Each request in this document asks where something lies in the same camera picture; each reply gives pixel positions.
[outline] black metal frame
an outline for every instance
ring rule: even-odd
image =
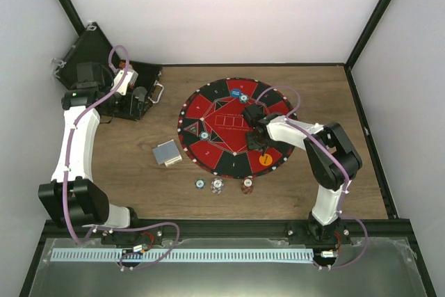
[[[83,24],[70,0],[59,0],[60,4],[64,8],[68,18],[70,19],[76,32],[80,35],[83,30]],[[421,274],[423,285],[428,296],[436,296],[434,287],[430,280],[426,265],[423,261],[421,251],[416,241],[416,237],[413,233],[411,223],[407,219],[400,219],[398,217],[394,201],[391,196],[391,192],[388,187],[388,183],[382,169],[375,143],[371,135],[368,122],[364,113],[362,103],[354,84],[351,70],[354,64],[357,62],[361,52],[365,48],[369,38],[374,32],[378,22],[382,18],[387,6],[391,0],[379,0],[375,7],[368,23],[364,27],[364,30],[359,37],[349,59],[346,64],[343,63],[288,63],[288,64],[183,64],[183,65],[169,65],[169,66],[344,66],[346,78],[348,80],[351,93],[354,99],[357,114],[362,125],[366,144],[368,145],[369,153],[375,170],[378,184],[382,193],[382,198],[387,210],[388,220],[363,220],[369,236],[380,237],[406,237],[411,249],[416,253],[416,265]],[[301,231],[301,227],[307,223],[305,220],[173,220],[177,223],[181,230],[181,239],[189,238],[288,238],[289,243],[292,244],[305,244],[308,247],[322,246],[313,241],[308,241],[307,235],[305,236],[298,231]],[[140,226],[151,225],[160,223],[161,220],[139,220]],[[350,234],[349,236],[362,236],[362,228],[355,221],[343,220],[341,222],[342,228],[346,228]],[[76,233],[79,235],[85,234],[87,229],[76,228]],[[289,236],[289,230],[295,230],[296,233],[292,233]],[[172,227],[164,227],[162,237],[172,238],[175,236],[175,231]],[[37,249],[35,251],[33,260],[31,262],[28,275],[26,276],[20,296],[27,296],[31,290],[33,279],[35,277],[35,271],[38,267],[40,256],[42,254],[45,241],[48,238],[69,238],[70,235],[66,230],[58,229],[53,222],[48,221],[43,229],[42,236],[40,237]],[[162,237],[156,237],[156,243],[161,241]]]

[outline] white vent strip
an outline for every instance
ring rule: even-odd
[[[54,248],[52,262],[117,262],[123,249]],[[125,262],[153,262],[166,252],[152,249],[143,255],[129,255]],[[311,264],[312,249],[208,249],[173,250],[163,262],[278,262]]]

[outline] wooden table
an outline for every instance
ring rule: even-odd
[[[243,195],[241,181],[225,179],[225,189],[214,195],[213,175],[195,165],[183,152],[183,161],[165,167],[152,149],[177,137],[182,104],[199,87],[216,79],[245,77],[269,85],[288,85],[299,91],[303,122],[340,123],[363,160],[343,206],[345,214],[386,218],[357,112],[342,67],[165,67],[161,102],[142,121],[114,119],[97,129],[92,159],[94,182],[116,205],[133,207],[141,218],[301,219],[314,206],[318,184],[307,155],[294,150],[277,170],[254,179],[254,191]],[[292,103],[296,98],[282,91]],[[207,180],[204,190],[195,180]]]

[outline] round red and black mat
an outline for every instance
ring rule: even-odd
[[[215,175],[241,179],[264,175],[284,163],[293,146],[278,142],[265,155],[247,148],[251,128],[241,112],[270,86],[253,79],[227,78],[196,90],[183,105],[178,119],[179,141],[194,163]],[[240,96],[247,95],[246,103]],[[267,92],[259,104],[268,115],[292,109],[277,90]]]

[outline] yellow disc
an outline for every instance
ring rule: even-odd
[[[263,156],[259,156],[259,163],[263,166],[269,166],[272,163],[272,156],[267,153]]]

